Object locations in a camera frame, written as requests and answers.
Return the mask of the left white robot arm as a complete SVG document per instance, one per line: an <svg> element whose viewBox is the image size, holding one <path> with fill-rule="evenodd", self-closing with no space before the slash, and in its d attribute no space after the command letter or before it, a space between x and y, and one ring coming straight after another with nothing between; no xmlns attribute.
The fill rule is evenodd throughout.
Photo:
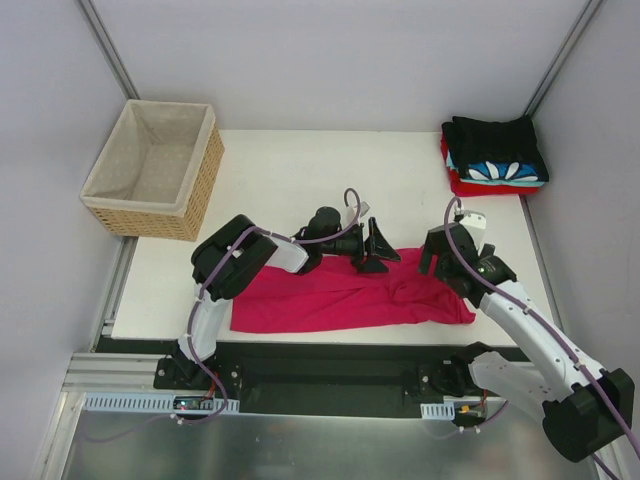
<svg viewBox="0 0 640 480"><path fill-rule="evenodd" d="M387 273L389 262L401 260L371 217L366 204L340 213L319 208L307 225L292 237L258 228L238 215L202 242L191 256L194 303L184 333L170 354L175 372L170 377L191 389L204 389L211 380L210 359L217 346L222 320L231 313L232 300L249 287L265 267L307 274L326 256L346 256L360 274Z"/></svg>

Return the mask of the pink t shirt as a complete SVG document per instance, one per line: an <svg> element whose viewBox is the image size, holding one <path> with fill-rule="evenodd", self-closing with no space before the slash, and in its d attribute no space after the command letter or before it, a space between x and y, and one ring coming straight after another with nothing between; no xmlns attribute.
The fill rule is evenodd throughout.
<svg viewBox="0 0 640 480"><path fill-rule="evenodd" d="M433 273L419 272L420 248L400 251L383 274L360 274L328 256L305 275L265 267L233 300L231 329L251 334L315 333L434 322L469 325L475 314Z"/></svg>

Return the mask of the red t shirt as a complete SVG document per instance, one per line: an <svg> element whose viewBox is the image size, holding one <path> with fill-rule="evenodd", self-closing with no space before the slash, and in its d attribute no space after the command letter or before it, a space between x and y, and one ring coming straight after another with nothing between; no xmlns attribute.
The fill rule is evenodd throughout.
<svg viewBox="0 0 640 480"><path fill-rule="evenodd" d="M485 185L463 182L458 173L449 165L451 160L446 139L441 137L440 149L446 165L451 191L459 197L480 197L490 195L531 195L538 192L538 187L509 186L509 185Z"/></svg>

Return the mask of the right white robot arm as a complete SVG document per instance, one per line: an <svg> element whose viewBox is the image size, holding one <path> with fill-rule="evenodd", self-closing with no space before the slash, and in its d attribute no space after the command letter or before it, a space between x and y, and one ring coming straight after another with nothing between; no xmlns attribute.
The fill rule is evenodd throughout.
<svg viewBox="0 0 640 480"><path fill-rule="evenodd" d="M428 231L419 269L499 325L535 366L528 372L476 342L451 366L432 375L433 386L454 395L488 390L538 422L552 446L577 463L631 432L635 385L621 368L608 370L577 347L533 304L516 274L490 245L477 248L461 217Z"/></svg>

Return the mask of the wicker basket with liner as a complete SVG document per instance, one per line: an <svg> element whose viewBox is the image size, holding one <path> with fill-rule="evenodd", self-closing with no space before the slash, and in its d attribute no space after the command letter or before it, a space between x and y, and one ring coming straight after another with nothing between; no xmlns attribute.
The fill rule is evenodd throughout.
<svg viewBox="0 0 640 480"><path fill-rule="evenodd" d="M80 198L114 235L194 241L224 151L211 105L129 100Z"/></svg>

